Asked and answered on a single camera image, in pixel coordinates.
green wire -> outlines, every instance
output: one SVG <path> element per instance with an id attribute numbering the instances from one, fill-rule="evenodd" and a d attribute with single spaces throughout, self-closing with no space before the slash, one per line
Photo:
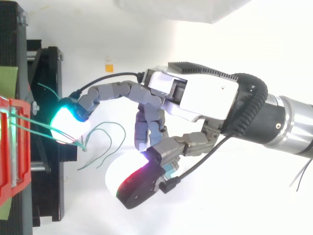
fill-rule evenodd
<path id="1" fill-rule="evenodd" d="M 93 128 L 93 129 L 89 132 L 89 134 L 87 135 L 86 141 L 85 141 L 85 146 L 87 145 L 87 143 L 88 143 L 88 141 L 89 141 L 90 135 L 91 135 L 94 131 L 97 131 L 97 130 L 103 131 L 104 133 L 107 134 L 107 136 L 110 138 L 110 146 L 109 146 L 109 148 L 108 148 L 101 156 L 97 157 L 96 159 L 94 159 L 92 162 L 86 164 L 85 166 L 83 166 L 83 167 L 77 169 L 78 171 L 79 171 L 79 170 L 82 170 L 82 169 L 84 169 L 84 168 L 86 168 L 86 167 L 88 167 L 90 164 L 92 164 L 92 163 L 94 163 L 95 161 L 97 161 L 99 158 L 101 158 L 103 155 L 105 155 L 105 154 L 111 149 L 111 147 L 112 147 L 112 138 L 111 138 L 111 136 L 110 136 L 105 130 L 100 129 L 100 128 L 96 128 L 96 127 Z"/>
<path id="2" fill-rule="evenodd" d="M 56 96 L 59 100 L 61 99 L 61 98 L 58 96 L 58 94 L 56 94 L 56 92 L 55 92 L 54 90 L 52 90 L 50 87 L 47 87 L 47 86 L 45 86 L 44 84 L 41 84 L 41 83 L 39 83 L 39 82 L 37 82 L 37 84 L 38 84 L 39 86 L 42 86 L 42 87 L 48 89 L 48 90 L 51 91 L 52 93 L 54 93 L 55 96 Z"/>
<path id="3" fill-rule="evenodd" d="M 25 130 L 25 131 L 28 131 L 28 132 L 30 132 L 30 133 L 33 133 L 33 134 L 36 134 L 36 135 L 40 135 L 40 136 L 46 137 L 46 138 L 48 138 L 48 139 L 52 139 L 52 140 L 54 140 L 54 141 L 59 141 L 59 142 L 63 142 L 63 143 L 66 143 L 66 144 L 70 144 L 70 145 L 77 146 L 77 145 L 74 144 L 74 143 L 67 143 L 67 142 L 65 142 L 65 141 L 61 141 L 61 140 L 55 139 L 55 138 L 53 138 L 53 137 L 51 137 L 51 136 L 48 136 L 48 135 L 46 135 L 46 134 L 43 134 L 43 133 L 40 133 L 40 132 L 37 132 L 37 131 L 33 131 L 33 130 L 30 130 L 30 129 L 26 128 L 26 127 L 17 125 L 17 124 L 15 124 L 15 123 L 12 123 L 11 121 L 10 121 L 9 123 L 10 123 L 11 125 L 15 125 L 15 126 L 18 127 L 18 128 L 21 128 L 21 129 L 23 129 L 23 130 Z"/>
<path id="4" fill-rule="evenodd" d="M 41 123 L 41 122 L 38 122 L 38 121 L 35 121 L 35 120 L 32 120 L 32 119 L 26 118 L 26 117 L 23 117 L 23 116 L 19 116 L 19 115 L 17 115 L 17 114 L 10 113 L 10 115 L 13 116 L 13 117 L 17 117 L 17 118 L 20 118 L 20 119 L 23 119 L 23 120 L 32 122 L 32 123 L 34 123 L 34 124 L 37 124 L 37 125 L 42 126 L 42 127 L 44 127 L 44 128 L 47 128 L 47 129 L 49 129 L 49 130 L 53 130 L 53 131 L 55 131 L 55 132 L 61 134 L 62 136 L 68 138 L 69 140 L 73 141 L 74 145 L 76 145 L 76 146 L 82 148 L 83 150 L 86 150 L 86 147 L 85 147 L 85 146 L 83 146 L 82 144 L 80 144 L 76 139 L 74 139 L 74 138 L 73 138 L 72 136 L 70 136 L 69 134 L 64 133 L 63 131 L 60 131 L 60 130 L 58 130 L 58 129 L 56 129 L 56 128 L 53 128 L 53 127 L 51 127 L 51 126 L 49 126 L 49 125 L 46 125 L 46 124 L 43 124 L 43 123 Z"/>
<path id="5" fill-rule="evenodd" d="M 121 144 L 119 145 L 119 147 L 118 147 L 114 152 L 112 152 L 112 153 L 110 153 L 108 156 L 106 156 L 106 157 L 103 159 L 102 163 L 101 163 L 96 169 L 98 169 L 100 166 L 102 166 L 102 164 L 103 164 L 103 162 L 104 162 L 104 160 L 105 160 L 106 158 L 108 158 L 108 157 L 111 156 L 112 154 L 116 153 L 116 152 L 120 149 L 120 147 L 122 146 L 122 144 L 124 143 L 125 138 L 126 138 L 126 131 L 125 131 L 124 127 L 123 127 L 121 124 L 119 124 L 119 123 L 117 123 L 117 122 L 110 122 L 110 121 L 106 121 L 106 122 L 104 122 L 104 123 L 116 124 L 116 125 L 119 125 L 120 127 L 122 127 L 122 129 L 123 129 L 123 131 L 124 131 L 124 139 L 122 140 L 122 142 L 121 142 Z"/>
<path id="6" fill-rule="evenodd" d="M 101 163 L 97 168 L 99 168 L 99 167 L 103 164 L 104 160 L 105 160 L 107 157 L 109 157 L 109 156 L 111 156 L 112 154 L 116 153 L 116 152 L 120 149 L 120 147 L 122 146 L 122 144 L 123 144 L 123 142 L 125 141 L 125 138 L 126 138 L 126 130 L 124 129 L 124 127 L 123 127 L 121 124 L 119 124 L 119 123 L 117 123 L 117 122 L 104 121 L 104 122 L 102 122 L 102 123 L 96 125 L 96 126 L 93 128 L 93 130 L 95 130 L 98 126 L 100 126 L 100 125 L 102 125 L 102 124 L 106 124 L 106 123 L 119 125 L 119 126 L 123 129 L 123 131 L 124 131 L 124 139 L 123 139 L 123 141 L 121 142 L 121 144 L 119 145 L 119 147 L 118 147 L 114 152 L 112 152 L 112 153 L 110 153 L 109 155 L 107 155 L 107 156 L 103 159 L 102 163 Z M 93 130 L 90 131 L 89 134 L 87 135 L 87 137 L 86 137 L 86 142 L 87 142 L 87 139 L 89 139 L 90 135 L 92 134 Z M 82 168 L 79 168 L 78 170 L 82 170 L 82 169 L 86 168 L 87 166 L 89 166 L 90 164 L 92 164 L 92 163 L 94 163 L 95 161 L 97 161 L 99 158 L 101 158 L 103 155 L 105 155 L 105 154 L 109 151 L 110 148 L 111 148 L 111 145 L 110 145 L 110 147 L 108 148 L 108 150 L 107 150 L 104 154 L 102 154 L 100 157 L 96 158 L 96 159 L 93 160 L 92 162 L 86 164 L 86 165 L 83 166 Z"/>
<path id="7" fill-rule="evenodd" d="M 49 125 L 47 125 L 47 124 L 44 124 L 44 123 L 41 123 L 41 122 L 38 122 L 38 121 L 35 121 L 35 120 L 32 120 L 32 119 L 29 119 L 29 118 L 26 118 L 26 117 L 23 117 L 23 116 L 19 116 L 19 115 L 17 115 L 17 114 L 13 114 L 13 113 L 10 113 L 10 115 L 13 116 L 13 117 L 17 117 L 17 118 L 20 118 L 20 119 L 23 119 L 23 120 L 32 122 L 32 123 L 34 123 L 34 124 L 37 124 L 37 125 L 42 126 L 42 127 L 44 127 L 44 128 L 47 128 L 47 129 L 49 129 L 49 130 L 56 131 L 56 132 L 58 132 L 59 134 L 62 134 L 63 136 L 67 137 L 69 140 L 71 140 L 71 141 L 76 141 L 76 139 L 74 139 L 74 137 L 70 136 L 69 134 L 64 133 L 63 131 L 60 131 L 60 130 L 58 130 L 58 129 L 54 128 L 54 127 L 51 127 L 51 126 L 49 126 Z"/>

screw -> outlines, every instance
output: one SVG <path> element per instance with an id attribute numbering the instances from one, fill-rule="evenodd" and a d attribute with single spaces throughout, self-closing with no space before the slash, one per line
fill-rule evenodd
<path id="1" fill-rule="evenodd" d="M 39 110 L 40 110 L 40 107 L 37 105 L 36 101 L 33 101 L 31 103 L 31 111 L 33 115 L 36 115 Z"/>
<path id="2" fill-rule="evenodd" d="M 29 25 L 29 15 L 26 11 L 20 12 L 18 16 L 18 23 L 24 27 Z"/>
<path id="3" fill-rule="evenodd" d="M 59 52 L 58 60 L 59 61 L 64 61 L 64 54 L 62 52 Z"/>

orange object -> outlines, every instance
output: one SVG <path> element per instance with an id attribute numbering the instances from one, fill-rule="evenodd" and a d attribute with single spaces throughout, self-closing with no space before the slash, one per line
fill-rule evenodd
<path id="1" fill-rule="evenodd" d="M 106 64 L 106 72 L 114 72 L 113 65 Z"/>
<path id="2" fill-rule="evenodd" d="M 16 129 L 16 185 L 12 185 L 12 127 L 9 124 L 9 113 L 15 108 L 16 114 L 30 118 L 30 105 L 22 100 L 0 97 L 0 206 L 10 197 L 26 188 L 31 182 L 30 172 L 30 133 Z M 30 129 L 30 123 L 19 118 L 16 123 Z"/>

cylindrical motor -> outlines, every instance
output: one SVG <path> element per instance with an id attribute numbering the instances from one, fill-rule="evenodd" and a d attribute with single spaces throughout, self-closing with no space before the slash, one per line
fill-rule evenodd
<path id="1" fill-rule="evenodd" d="M 224 123 L 222 134 L 245 108 L 250 94 L 240 91 Z M 313 106 L 285 96 L 268 94 L 268 98 L 242 140 L 308 158 L 313 158 Z"/>
<path id="2" fill-rule="evenodd" d="M 279 134 L 265 147 L 313 158 L 313 107 L 280 96 L 285 108 L 285 120 Z"/>

glowing cyan light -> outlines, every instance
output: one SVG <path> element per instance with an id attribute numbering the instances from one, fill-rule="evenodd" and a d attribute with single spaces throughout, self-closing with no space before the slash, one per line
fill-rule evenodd
<path id="1" fill-rule="evenodd" d="M 106 173 L 106 185 L 110 193 L 116 196 L 118 187 L 124 180 L 148 162 L 145 156 L 137 150 L 125 153 L 115 159 Z"/>
<path id="2" fill-rule="evenodd" d="M 56 128 L 64 133 L 72 136 L 75 140 L 79 139 L 82 134 L 87 132 L 90 129 L 89 121 L 78 121 L 71 111 L 63 106 L 54 116 L 52 119 L 50 126 Z M 51 130 L 51 134 L 53 138 L 72 143 L 70 139 L 66 138 L 65 136 L 61 135 L 60 133 Z"/>

